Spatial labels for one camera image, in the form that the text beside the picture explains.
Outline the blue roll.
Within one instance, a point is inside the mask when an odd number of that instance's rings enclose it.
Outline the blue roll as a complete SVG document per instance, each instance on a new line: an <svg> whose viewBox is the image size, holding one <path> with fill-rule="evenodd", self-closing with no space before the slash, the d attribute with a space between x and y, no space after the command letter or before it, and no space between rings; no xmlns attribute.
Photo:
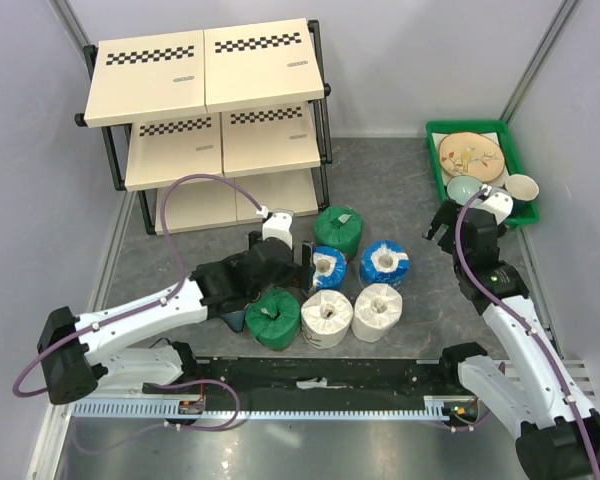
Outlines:
<svg viewBox="0 0 600 480"><path fill-rule="evenodd" d="M313 264L315 291L342 289L347 271L347 261L342 252L333 247L318 246L313 253Z"/></svg>
<svg viewBox="0 0 600 480"><path fill-rule="evenodd" d="M405 250L393 241L381 240L364 250L359 276L365 286L384 283L399 290L409 269L410 259Z"/></svg>

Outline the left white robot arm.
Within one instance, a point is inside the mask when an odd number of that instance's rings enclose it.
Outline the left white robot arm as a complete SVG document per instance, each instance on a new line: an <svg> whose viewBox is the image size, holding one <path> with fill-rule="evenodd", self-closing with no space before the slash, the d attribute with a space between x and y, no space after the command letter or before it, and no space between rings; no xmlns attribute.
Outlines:
<svg viewBox="0 0 600 480"><path fill-rule="evenodd" d="M248 250L201 264L175 285L106 311L52 311L37 343L45 394L54 405L93 393L112 370L106 359L148 337L243 311L268 290L307 289L315 271L311 242L302 260L277 238L249 235Z"/></svg>

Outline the celadon ceramic bowl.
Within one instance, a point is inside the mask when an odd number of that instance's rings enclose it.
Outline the celadon ceramic bowl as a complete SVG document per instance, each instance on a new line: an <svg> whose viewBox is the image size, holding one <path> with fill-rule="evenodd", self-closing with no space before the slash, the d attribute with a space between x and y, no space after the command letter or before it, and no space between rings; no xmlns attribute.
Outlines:
<svg viewBox="0 0 600 480"><path fill-rule="evenodd" d="M460 206L464 206L473 195L484 189L480 180L468 175L451 178L446 187L448 198Z"/></svg>

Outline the beige three-tier shelf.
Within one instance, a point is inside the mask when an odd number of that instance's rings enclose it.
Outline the beige three-tier shelf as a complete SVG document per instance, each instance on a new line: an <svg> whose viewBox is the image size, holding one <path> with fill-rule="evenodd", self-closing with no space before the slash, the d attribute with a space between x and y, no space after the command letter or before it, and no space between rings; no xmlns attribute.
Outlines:
<svg viewBox="0 0 600 480"><path fill-rule="evenodd" d="M320 24L298 18L104 40L84 48L86 107L117 190L148 234L299 215L330 203Z"/></svg>

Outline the green plastic tray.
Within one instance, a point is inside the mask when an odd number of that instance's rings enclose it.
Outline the green plastic tray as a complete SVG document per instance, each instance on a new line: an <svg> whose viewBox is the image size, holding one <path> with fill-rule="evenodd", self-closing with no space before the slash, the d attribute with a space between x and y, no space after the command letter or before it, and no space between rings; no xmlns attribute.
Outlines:
<svg viewBox="0 0 600 480"><path fill-rule="evenodd" d="M462 132L481 134L494 141L503 151L506 172L526 174L526 168L520 160L514 137L506 122L495 119L431 120L426 124L427 146L440 202L447 198L446 184L450 177L443 172L440 165L439 144L445 136Z"/></svg>

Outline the green roll near shelf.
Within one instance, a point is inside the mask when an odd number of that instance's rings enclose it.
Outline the green roll near shelf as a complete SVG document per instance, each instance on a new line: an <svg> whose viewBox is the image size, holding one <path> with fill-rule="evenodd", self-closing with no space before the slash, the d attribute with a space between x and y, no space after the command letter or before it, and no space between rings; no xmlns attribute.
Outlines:
<svg viewBox="0 0 600 480"><path fill-rule="evenodd" d="M328 207L314 224L316 244L334 248L350 260L358 252L363 227L364 221L355 210L349 207Z"/></svg>

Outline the blue roll left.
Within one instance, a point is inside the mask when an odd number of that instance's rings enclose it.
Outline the blue roll left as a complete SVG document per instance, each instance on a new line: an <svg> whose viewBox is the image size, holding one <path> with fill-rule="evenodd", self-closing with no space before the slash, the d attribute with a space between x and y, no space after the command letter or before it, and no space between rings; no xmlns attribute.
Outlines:
<svg viewBox="0 0 600 480"><path fill-rule="evenodd" d="M313 253L313 264L315 291L342 289L347 271L347 261L342 252L333 247L318 246Z"/></svg>

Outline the dark green white-lined cup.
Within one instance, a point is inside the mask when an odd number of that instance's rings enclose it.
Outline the dark green white-lined cup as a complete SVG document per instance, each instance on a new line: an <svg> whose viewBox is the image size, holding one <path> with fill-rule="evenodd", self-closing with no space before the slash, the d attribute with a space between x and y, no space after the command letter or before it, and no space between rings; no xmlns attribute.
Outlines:
<svg viewBox="0 0 600 480"><path fill-rule="evenodd" d="M510 175L505 181L505 189L513 201L511 217L522 215L538 197L540 189L536 181L524 174Z"/></svg>

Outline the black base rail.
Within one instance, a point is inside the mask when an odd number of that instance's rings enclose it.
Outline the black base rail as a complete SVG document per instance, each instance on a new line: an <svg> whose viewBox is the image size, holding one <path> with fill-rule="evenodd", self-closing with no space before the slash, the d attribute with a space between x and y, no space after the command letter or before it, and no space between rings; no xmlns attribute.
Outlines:
<svg viewBox="0 0 600 480"><path fill-rule="evenodd" d="M199 357L196 368L176 382L217 380L239 396L253 391L300 392L344 390L388 395L460 397L472 410L475 396L446 366L434 361L353 358L211 358Z"/></svg>

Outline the white cartoon-print roll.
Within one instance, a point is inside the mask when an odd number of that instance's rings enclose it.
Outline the white cartoon-print roll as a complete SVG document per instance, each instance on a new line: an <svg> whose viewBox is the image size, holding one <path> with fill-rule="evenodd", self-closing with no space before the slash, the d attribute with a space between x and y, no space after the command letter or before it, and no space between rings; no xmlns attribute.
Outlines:
<svg viewBox="0 0 600 480"><path fill-rule="evenodd" d="M351 302L341 292L320 290L301 307L303 336L316 349L333 348L344 339L353 314Z"/></svg>

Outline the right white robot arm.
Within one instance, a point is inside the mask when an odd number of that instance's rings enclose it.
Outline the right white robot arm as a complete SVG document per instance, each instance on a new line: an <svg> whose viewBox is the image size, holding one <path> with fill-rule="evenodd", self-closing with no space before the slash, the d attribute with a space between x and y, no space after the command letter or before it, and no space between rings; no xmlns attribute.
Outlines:
<svg viewBox="0 0 600 480"><path fill-rule="evenodd" d="M496 334L520 381L514 383L477 343L443 350L438 381L478 397L509 431L530 479L600 478L600 412L548 339L518 271L499 257L503 232L488 211L446 200L426 239L453 258L461 293Z"/></svg>

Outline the plain white roll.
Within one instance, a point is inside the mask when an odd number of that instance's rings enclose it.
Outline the plain white roll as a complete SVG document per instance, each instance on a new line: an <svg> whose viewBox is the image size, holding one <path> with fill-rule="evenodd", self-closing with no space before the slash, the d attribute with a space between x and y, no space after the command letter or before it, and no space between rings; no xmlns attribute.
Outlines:
<svg viewBox="0 0 600 480"><path fill-rule="evenodd" d="M402 315L400 293L385 283L364 288L356 299L351 328L358 340L374 343L397 324Z"/></svg>

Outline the blue roll right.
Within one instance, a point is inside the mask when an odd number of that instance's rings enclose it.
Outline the blue roll right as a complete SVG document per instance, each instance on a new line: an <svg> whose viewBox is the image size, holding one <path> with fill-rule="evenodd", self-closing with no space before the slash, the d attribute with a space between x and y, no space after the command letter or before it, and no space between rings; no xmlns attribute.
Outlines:
<svg viewBox="0 0 600 480"><path fill-rule="evenodd" d="M359 276L365 286L384 283L399 290L409 269L410 259L405 250L393 241L381 240L364 250Z"/></svg>

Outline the blue star-shaped dish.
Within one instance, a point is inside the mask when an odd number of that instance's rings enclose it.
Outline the blue star-shaped dish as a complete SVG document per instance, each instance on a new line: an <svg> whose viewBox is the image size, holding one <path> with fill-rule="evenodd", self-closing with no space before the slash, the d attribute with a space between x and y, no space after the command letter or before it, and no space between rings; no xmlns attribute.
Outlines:
<svg viewBox="0 0 600 480"><path fill-rule="evenodd" d="M229 327L229 329L234 333L241 333L244 331L246 326L246 313L250 304L247 303L243 308L223 312L220 315L220 318L224 321L224 323Z"/></svg>

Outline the bird-painted ceramic plate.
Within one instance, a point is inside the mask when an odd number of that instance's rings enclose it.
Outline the bird-painted ceramic plate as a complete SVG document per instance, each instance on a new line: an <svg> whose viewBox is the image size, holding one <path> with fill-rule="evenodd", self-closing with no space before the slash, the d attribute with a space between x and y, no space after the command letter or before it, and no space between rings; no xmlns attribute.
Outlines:
<svg viewBox="0 0 600 480"><path fill-rule="evenodd" d="M446 135L438 147L439 164L449 177L471 176L488 183L505 169L505 157L498 143L473 132Z"/></svg>

